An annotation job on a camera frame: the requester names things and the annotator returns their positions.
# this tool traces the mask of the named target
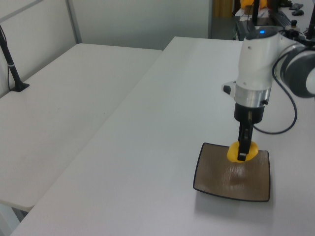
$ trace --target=white desk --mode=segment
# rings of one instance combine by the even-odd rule
[[[29,211],[161,54],[78,44],[0,100],[0,203]]]
[[[242,42],[174,38],[12,236],[265,236],[315,231],[315,102],[296,99],[295,127],[254,132],[271,158],[271,200],[249,203],[192,188],[203,142],[237,140],[234,101]],[[260,127],[293,108],[274,85]]]
[[[313,0],[298,0],[298,1],[293,1],[293,3],[302,3],[304,6],[301,8],[301,10],[304,11],[303,16],[292,16],[293,10],[289,10],[289,7],[283,7],[280,8],[279,11],[283,11],[284,14],[288,17],[290,20],[297,20],[297,27],[300,28],[301,32],[304,32],[306,28],[309,27],[310,25],[310,20],[312,16],[312,11],[314,7]],[[235,16],[241,16],[241,21],[247,20],[248,16],[244,15],[244,10],[240,9]],[[258,16],[262,17],[268,17],[268,10],[263,9],[258,13]]]
[[[292,16],[292,10],[289,10],[288,7],[281,8],[280,11],[283,11],[284,14],[290,19],[290,20],[297,20],[297,27],[300,28],[301,32],[304,32],[306,28],[310,25],[310,20],[313,12],[314,3],[313,0],[298,0],[298,1],[292,1],[292,3],[302,3],[304,6],[301,8],[301,10],[304,11],[303,16]]]

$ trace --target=yellow sponge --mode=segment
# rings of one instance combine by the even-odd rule
[[[244,163],[244,161],[237,160],[238,156],[238,148],[239,148],[240,142],[233,143],[230,148],[227,151],[227,159],[231,162],[238,162],[238,163]],[[246,156],[245,161],[252,160],[256,155],[258,154],[258,146],[255,142],[251,143],[250,151]]]
[[[245,9],[245,6],[252,6],[254,0],[241,0],[241,8]],[[260,0],[260,9],[267,7],[267,0]]]

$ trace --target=floor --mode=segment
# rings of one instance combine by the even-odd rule
[[[224,18],[214,17],[212,18],[212,39],[225,39],[233,40],[235,35],[235,21],[236,17]]]

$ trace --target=white partition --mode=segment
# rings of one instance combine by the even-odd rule
[[[1,22],[1,26],[22,81],[75,45],[66,0],[41,1]],[[8,92],[6,70],[0,50],[0,97]]]
[[[163,50],[174,36],[208,38],[212,0],[69,0],[83,43]]]

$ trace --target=table leg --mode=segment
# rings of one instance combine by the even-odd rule
[[[0,236],[9,236],[19,223],[12,208],[0,204]]]

